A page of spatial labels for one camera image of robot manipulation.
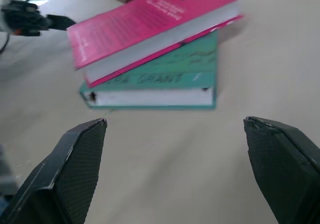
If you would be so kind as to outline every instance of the stack of books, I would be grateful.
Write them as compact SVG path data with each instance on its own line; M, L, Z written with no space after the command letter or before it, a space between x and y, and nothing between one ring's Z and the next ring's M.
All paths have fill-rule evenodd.
M68 29L90 108L216 106L217 29L239 0L134 0Z

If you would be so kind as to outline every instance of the table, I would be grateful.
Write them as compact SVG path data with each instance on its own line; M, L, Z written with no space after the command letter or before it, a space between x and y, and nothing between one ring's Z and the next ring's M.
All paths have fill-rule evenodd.
M214 111L88 110L64 32L13 38L0 56L0 141L18 181L65 131L106 117L87 223L277 223L254 179L242 120L281 121L320 143L319 4L242 1L246 17L220 31ZM54 0L42 11L81 21L120 5Z

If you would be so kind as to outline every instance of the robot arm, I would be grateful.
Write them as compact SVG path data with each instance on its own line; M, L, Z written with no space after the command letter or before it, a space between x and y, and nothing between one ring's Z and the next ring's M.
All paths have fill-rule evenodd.
M43 30L66 30L75 24L65 16L42 16L29 0L0 0L0 5L0 32L10 35L40 36Z

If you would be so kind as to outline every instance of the book cover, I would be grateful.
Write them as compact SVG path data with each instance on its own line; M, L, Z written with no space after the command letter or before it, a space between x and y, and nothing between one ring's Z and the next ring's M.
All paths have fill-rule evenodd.
M90 65L235 1L134 0L68 28L75 66Z
M80 94L90 108L99 109L110 108L110 106L94 104L93 100L95 101L96 95L101 92L124 91L128 94L130 90L144 89L154 91L196 88L205 91L209 89L212 91L212 103L206 106L212 109L216 104L217 33L214 31L205 35L96 87L88 88L84 83L79 90Z

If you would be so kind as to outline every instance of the textured black rubber pad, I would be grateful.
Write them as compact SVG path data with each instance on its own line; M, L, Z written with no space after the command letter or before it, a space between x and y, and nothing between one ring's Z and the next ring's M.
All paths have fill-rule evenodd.
M280 224L320 223L320 150L297 128L244 120L257 184Z
M98 181L106 124L94 120L64 134L12 198L0 223L83 224Z

